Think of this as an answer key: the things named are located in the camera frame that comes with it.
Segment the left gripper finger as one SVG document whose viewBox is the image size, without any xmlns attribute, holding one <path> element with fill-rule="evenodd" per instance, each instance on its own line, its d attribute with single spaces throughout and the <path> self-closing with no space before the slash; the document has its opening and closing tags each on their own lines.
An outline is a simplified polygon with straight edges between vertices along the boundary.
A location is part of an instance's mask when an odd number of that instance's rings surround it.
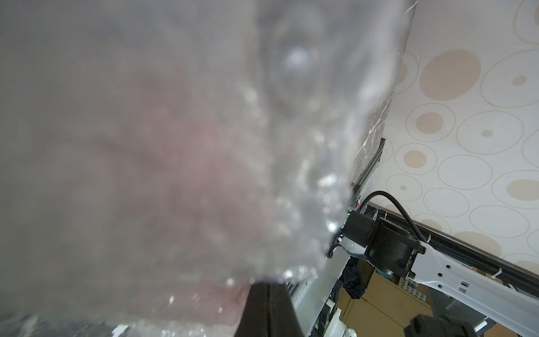
<svg viewBox="0 0 539 337">
<path fill-rule="evenodd" d="M 253 284 L 234 336 L 303 336 L 286 284 Z"/>
</svg>

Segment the red drink bottle front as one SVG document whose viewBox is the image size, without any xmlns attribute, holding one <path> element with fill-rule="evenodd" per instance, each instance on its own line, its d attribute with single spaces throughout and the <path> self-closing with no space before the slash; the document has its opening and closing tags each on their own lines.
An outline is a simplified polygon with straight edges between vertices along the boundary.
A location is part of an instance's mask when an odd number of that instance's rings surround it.
<svg viewBox="0 0 539 337">
<path fill-rule="evenodd" d="M 141 129 L 154 141 L 159 257 L 173 283 L 236 287 L 254 275 L 265 213 L 267 161 L 242 109 L 190 87 L 145 94 Z"/>
</svg>

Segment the single bubble wrap sheet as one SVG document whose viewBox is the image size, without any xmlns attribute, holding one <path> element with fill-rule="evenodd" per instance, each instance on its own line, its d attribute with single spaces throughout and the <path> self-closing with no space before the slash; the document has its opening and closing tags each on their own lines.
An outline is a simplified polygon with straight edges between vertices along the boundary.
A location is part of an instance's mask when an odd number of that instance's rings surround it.
<svg viewBox="0 0 539 337">
<path fill-rule="evenodd" d="M 3 1 L 1 335 L 233 336 L 316 276 L 415 1 Z"/>
</svg>

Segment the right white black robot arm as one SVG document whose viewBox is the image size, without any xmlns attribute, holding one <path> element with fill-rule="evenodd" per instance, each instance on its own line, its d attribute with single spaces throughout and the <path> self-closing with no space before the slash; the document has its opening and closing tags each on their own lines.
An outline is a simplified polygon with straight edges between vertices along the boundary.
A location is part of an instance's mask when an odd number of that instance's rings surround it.
<svg viewBox="0 0 539 337">
<path fill-rule="evenodd" d="M 538 335 L 538 274 L 419 226 L 387 192 L 350 210 L 327 256 L 346 240 L 359 248 L 347 249 L 351 257 L 444 293 L 519 336 Z"/>
</svg>

